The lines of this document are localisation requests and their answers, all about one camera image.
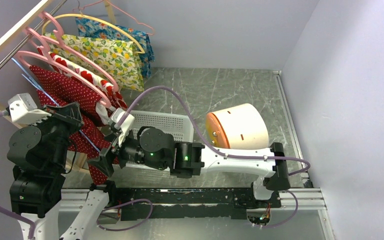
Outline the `blue wire hanger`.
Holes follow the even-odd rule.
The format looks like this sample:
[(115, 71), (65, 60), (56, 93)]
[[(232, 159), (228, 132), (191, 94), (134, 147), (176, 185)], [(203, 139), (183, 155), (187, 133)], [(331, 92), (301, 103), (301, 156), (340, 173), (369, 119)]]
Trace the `blue wire hanger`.
[[(21, 74), (33, 87), (35, 87), (38, 91), (42, 92), (44, 95), (46, 95), (57, 107), (60, 107), (57, 101), (55, 101), (44, 89), (43, 87), (27, 72), (27, 70), (14, 58), (12, 57), (11, 60), (23, 71)], [(85, 140), (89, 142), (89, 144), (97, 151), (100, 152), (100, 150), (97, 148), (97, 146), (85, 135), (85, 133), (82, 130), (79, 130), (79, 133), (83, 136)]]

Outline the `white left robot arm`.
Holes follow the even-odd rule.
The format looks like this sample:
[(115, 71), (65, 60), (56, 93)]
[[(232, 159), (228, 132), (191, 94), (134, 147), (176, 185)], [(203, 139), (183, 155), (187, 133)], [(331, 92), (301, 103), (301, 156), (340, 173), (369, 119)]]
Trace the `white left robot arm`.
[(28, 106), (22, 100), (8, 107), (11, 120), (23, 124), (9, 140), (7, 159), (14, 163), (10, 187), (12, 211), (19, 218), (26, 240), (85, 240), (105, 208), (119, 200), (115, 183), (92, 184), (80, 212), (59, 233), (59, 211), (65, 182), (65, 162), (71, 135), (83, 126), (80, 105)]

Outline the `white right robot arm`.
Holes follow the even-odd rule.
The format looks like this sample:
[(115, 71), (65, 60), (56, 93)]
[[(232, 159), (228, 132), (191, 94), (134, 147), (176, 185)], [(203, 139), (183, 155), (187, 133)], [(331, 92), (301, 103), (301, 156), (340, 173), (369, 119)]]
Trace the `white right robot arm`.
[(212, 172), (257, 175), (252, 183), (250, 202), (262, 207), (273, 192), (291, 187), (286, 160), (277, 156), (275, 146), (263, 149), (227, 149), (205, 146), (199, 142), (176, 141), (162, 130), (144, 126), (137, 134), (112, 134), (110, 146), (103, 148), (98, 157), (87, 161), (105, 176), (114, 174), (113, 162), (120, 168), (131, 167), (169, 171), (182, 179)]

